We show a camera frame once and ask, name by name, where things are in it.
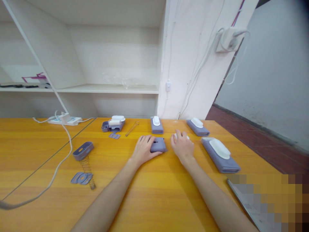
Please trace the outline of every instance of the hand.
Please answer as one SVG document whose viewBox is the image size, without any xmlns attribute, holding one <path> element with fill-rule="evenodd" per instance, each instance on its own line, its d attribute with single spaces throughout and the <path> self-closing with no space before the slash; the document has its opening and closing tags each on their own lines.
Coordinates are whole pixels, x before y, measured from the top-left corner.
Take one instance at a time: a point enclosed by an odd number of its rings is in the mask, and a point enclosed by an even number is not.
<svg viewBox="0 0 309 232">
<path fill-rule="evenodd" d="M 153 157 L 156 157 L 158 155 L 161 155 L 162 152 L 150 152 L 150 147 L 153 144 L 155 140 L 155 137 L 151 135 L 147 136 L 141 136 L 139 137 L 133 155 L 131 156 L 131 159 L 137 162 L 138 166 L 141 166 L 143 163 L 147 162 L 148 160 L 151 160 Z"/>
<path fill-rule="evenodd" d="M 187 160 L 194 159 L 193 151 L 194 151 L 194 143 L 187 139 L 187 133 L 180 133 L 179 130 L 176 130 L 177 139 L 174 134 L 171 136 L 171 146 L 175 152 L 175 154 L 180 159 L 180 162 L 184 164 Z"/>
</svg>

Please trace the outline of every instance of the pink object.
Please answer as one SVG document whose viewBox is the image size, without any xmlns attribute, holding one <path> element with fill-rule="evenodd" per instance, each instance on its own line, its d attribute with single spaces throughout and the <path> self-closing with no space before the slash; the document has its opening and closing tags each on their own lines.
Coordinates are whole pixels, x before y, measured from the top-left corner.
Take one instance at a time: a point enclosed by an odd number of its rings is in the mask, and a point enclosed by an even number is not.
<svg viewBox="0 0 309 232">
<path fill-rule="evenodd" d="M 39 74 L 37 74 L 37 75 L 34 76 L 34 77 L 22 77 L 22 79 L 23 79 L 26 83 L 28 83 L 28 82 L 26 81 L 26 78 L 31 78 L 31 79 L 39 80 L 39 82 L 42 83 L 42 84 L 48 83 L 48 82 L 47 82 L 47 79 L 46 79 L 46 76 L 43 75 L 42 72 L 39 73 Z"/>
</svg>

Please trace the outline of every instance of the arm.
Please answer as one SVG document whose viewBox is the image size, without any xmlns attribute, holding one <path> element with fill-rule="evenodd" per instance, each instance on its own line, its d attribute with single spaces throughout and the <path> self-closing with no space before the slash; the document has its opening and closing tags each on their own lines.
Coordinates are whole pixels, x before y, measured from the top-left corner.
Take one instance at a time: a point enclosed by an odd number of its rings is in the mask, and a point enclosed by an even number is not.
<svg viewBox="0 0 309 232">
<path fill-rule="evenodd" d="M 171 146 L 185 169 L 190 173 L 208 209 L 222 232 L 258 232 L 242 211 L 207 176 L 193 157 L 194 143 L 187 139 L 186 132 L 176 130 L 171 136 Z"/>
<path fill-rule="evenodd" d="M 161 152 L 150 153 L 155 137 L 141 136 L 132 157 L 103 189 L 71 231 L 107 231 L 138 168 Z"/>
</svg>

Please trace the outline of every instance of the wooden table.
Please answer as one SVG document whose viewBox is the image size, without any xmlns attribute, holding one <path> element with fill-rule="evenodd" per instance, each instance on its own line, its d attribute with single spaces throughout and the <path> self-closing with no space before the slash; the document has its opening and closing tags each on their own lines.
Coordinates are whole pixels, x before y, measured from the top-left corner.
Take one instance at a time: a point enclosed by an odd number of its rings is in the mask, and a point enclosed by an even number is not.
<svg viewBox="0 0 309 232">
<path fill-rule="evenodd" d="M 73 140 L 73 150 L 91 141 L 89 155 L 97 188 L 71 184 L 82 171 L 79 162 L 70 156 L 61 166 L 52 187 L 36 201 L 11 211 L 0 211 L 3 231 L 69 231 L 102 189 L 120 171 L 133 153 L 137 139 L 151 134 L 149 119 L 138 119 L 140 125 L 125 137 L 136 121 L 127 119 L 118 140 L 101 131 L 106 118 L 94 120 Z M 203 170 L 236 202 L 209 155 L 190 127 L 182 120 L 162 120 L 163 135 L 168 149 L 164 154 L 144 164 L 135 175 L 110 231 L 218 231 L 207 206 L 190 175 L 174 155 L 169 138 L 175 129 L 186 131 L 195 144 L 194 156 Z M 241 174 L 279 172 L 255 154 L 215 121 L 203 121 L 210 136 L 221 140 L 242 168 Z M 17 188 L 7 199 L 18 203 L 36 196 L 50 182 L 58 163 L 68 154 L 67 144 L 40 169 Z"/>
<path fill-rule="evenodd" d="M 76 136 L 90 122 L 68 126 L 70 136 Z M 0 199 L 5 198 L 68 141 L 61 125 L 37 123 L 33 119 L 0 119 Z"/>
</svg>

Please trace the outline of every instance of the power strip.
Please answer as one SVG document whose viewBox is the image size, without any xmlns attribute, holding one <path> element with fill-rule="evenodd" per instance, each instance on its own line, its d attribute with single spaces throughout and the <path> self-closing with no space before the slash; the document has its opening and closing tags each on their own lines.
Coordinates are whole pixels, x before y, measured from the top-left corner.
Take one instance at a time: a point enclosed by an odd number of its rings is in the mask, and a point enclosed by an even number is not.
<svg viewBox="0 0 309 232">
<path fill-rule="evenodd" d="M 66 122 L 66 123 L 63 123 L 61 122 L 60 120 L 58 120 L 58 118 L 54 119 L 54 120 L 50 120 L 48 121 L 48 123 L 51 123 L 51 124 L 58 124 L 58 125 L 66 125 L 66 126 L 77 126 L 79 122 L 81 122 L 83 119 L 82 118 L 78 118 L 78 117 L 71 117 L 71 120 Z"/>
</svg>

